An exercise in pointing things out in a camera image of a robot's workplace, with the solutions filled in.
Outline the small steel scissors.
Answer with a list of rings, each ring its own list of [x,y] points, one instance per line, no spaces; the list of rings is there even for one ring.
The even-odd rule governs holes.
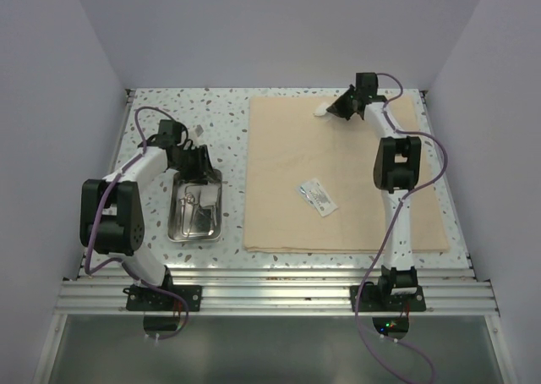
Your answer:
[[[189,218],[189,230],[191,230],[198,221],[198,216],[200,215],[201,206],[199,202],[193,203],[191,205],[191,213]]]

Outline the steel tweezers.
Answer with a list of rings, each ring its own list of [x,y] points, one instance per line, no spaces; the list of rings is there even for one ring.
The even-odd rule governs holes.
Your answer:
[[[215,232],[215,225],[208,217],[187,218],[183,222],[182,235],[184,236],[210,236]]]
[[[214,228],[217,228],[217,207],[220,202],[220,185],[211,185],[211,219]]]

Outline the stainless steel tray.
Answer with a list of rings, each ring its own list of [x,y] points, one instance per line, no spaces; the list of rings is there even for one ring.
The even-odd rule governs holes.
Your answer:
[[[217,241],[221,236],[222,174],[194,181],[173,178],[167,237],[174,243]]]

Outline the beige cloth drape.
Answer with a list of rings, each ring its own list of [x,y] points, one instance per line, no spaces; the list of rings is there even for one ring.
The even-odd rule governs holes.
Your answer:
[[[254,97],[243,246],[271,253],[375,252],[385,209],[374,186],[380,137],[358,115],[320,116],[330,96]]]

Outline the white blue sachet packet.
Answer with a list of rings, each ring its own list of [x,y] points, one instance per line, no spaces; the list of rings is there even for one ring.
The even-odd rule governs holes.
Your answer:
[[[338,205],[317,178],[301,183],[297,187],[297,192],[321,217],[327,217],[338,209]]]

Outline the steel hemostat forceps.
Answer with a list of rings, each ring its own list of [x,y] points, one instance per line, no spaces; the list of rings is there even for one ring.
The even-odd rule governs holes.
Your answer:
[[[194,206],[196,199],[192,193],[187,193],[179,199],[180,204],[180,220],[183,222],[186,219],[186,209],[188,206]]]

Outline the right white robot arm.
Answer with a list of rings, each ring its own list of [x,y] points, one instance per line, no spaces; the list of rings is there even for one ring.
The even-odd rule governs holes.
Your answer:
[[[377,306],[395,310],[418,294],[418,276],[413,261],[411,203],[408,194],[416,188],[420,174],[422,143],[405,133],[387,112],[387,100],[377,87],[347,90],[327,108],[327,112],[346,120],[358,114],[380,138],[374,161],[374,186],[381,192],[385,210],[385,236],[377,258],[382,258],[376,283],[363,282],[356,301],[359,307]]]

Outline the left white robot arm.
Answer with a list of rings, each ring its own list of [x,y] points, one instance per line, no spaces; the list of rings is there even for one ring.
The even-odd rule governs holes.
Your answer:
[[[167,266],[143,246],[145,219],[141,193],[153,180],[174,170],[190,181],[216,180],[206,145],[184,150],[178,145],[141,147],[120,168],[82,185],[79,238],[86,248],[89,276],[117,262],[135,280],[149,286],[148,303],[157,310],[170,308],[175,288],[165,283]]]

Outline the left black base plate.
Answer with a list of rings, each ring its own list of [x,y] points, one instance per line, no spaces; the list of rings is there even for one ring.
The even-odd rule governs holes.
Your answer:
[[[176,285],[172,288],[172,292],[182,298],[185,304],[180,304],[170,294],[157,293],[150,288],[131,285],[123,289],[123,293],[127,295],[126,310],[159,312],[182,309],[199,312],[203,298],[203,288],[200,285]]]

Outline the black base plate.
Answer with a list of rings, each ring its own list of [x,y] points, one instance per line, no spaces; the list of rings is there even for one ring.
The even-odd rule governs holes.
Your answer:
[[[172,292],[182,298],[185,304],[180,304],[170,294],[157,293],[150,288],[131,285],[123,289],[123,293],[127,295],[126,310],[159,312],[182,309],[199,312],[203,298],[203,288],[200,285],[176,285],[172,288]]]
[[[427,305],[424,298],[423,288],[418,286],[415,293],[384,296],[372,283],[366,283],[362,288],[360,300],[358,298],[359,286],[349,288],[352,311],[358,312],[387,312],[396,313],[401,311],[425,312]]]

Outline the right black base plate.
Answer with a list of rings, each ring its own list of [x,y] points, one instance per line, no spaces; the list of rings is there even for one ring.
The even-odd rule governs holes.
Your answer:
[[[415,293],[384,296],[372,283],[366,283],[362,288],[360,300],[358,298],[359,286],[349,288],[352,311],[358,312],[387,312],[396,313],[401,311],[425,312],[427,305],[424,298],[423,288],[418,286]]]

